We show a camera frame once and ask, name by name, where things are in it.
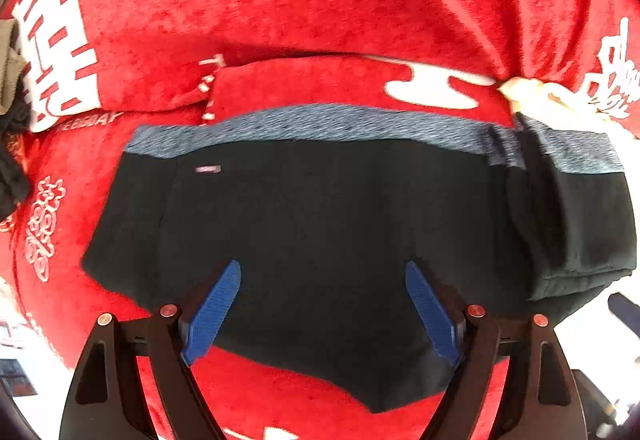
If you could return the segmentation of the black shorts with patterned waistband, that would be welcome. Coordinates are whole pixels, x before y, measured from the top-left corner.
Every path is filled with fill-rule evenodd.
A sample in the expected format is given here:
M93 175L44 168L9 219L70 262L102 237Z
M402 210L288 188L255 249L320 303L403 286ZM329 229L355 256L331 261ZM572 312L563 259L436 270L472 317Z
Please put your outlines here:
M217 345L385 412L445 389L408 264L504 317L560 322L637 264L608 136L304 104L213 126L141 126L82 267L153 310L230 261Z

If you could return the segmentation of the red sofa cover with characters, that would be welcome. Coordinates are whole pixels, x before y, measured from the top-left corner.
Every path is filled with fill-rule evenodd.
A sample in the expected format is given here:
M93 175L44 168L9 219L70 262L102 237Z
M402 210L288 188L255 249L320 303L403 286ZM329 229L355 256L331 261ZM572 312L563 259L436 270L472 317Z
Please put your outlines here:
M608 136L634 212L637 264L560 322L466 301L444 390L385 412L329 380L220 348L181 356L182 300L153 310L82 267L141 126L204 125L210 83L257 61L356 55L586 95L639 137L639 0L1 0L27 61L24 134L1 137L32 189L1 220L1 278L72 371L64 439L589 439L567 360L606 338L586 310L639 276L639 139Z

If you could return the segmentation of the cream garment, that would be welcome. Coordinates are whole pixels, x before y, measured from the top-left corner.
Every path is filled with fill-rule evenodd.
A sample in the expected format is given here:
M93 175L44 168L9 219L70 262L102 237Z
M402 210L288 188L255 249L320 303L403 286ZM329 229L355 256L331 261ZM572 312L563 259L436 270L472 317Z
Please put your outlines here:
M591 131L615 138L638 140L610 115L593 107L586 95L578 95L556 83L536 78L511 78L498 90L509 101L511 111L536 119L553 129Z

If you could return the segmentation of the olive grey folded garment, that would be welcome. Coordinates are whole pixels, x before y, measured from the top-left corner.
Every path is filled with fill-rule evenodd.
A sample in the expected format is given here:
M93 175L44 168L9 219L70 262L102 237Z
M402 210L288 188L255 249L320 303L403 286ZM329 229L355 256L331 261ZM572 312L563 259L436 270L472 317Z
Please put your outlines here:
M27 61L17 50L20 26L15 19L0 22L0 114L9 112L16 96L18 82L27 67Z

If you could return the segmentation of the dark crumpled garment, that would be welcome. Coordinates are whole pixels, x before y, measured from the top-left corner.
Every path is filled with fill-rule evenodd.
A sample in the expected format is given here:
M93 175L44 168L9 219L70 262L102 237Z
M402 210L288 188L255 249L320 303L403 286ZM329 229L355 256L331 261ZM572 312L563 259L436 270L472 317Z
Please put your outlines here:
M16 97L11 108L1 116L1 137L8 133L24 134L30 121L30 104L23 97ZM29 195L32 185L23 167L18 164L8 147L1 141L1 194L0 217L6 219L16 210L17 203L22 203Z

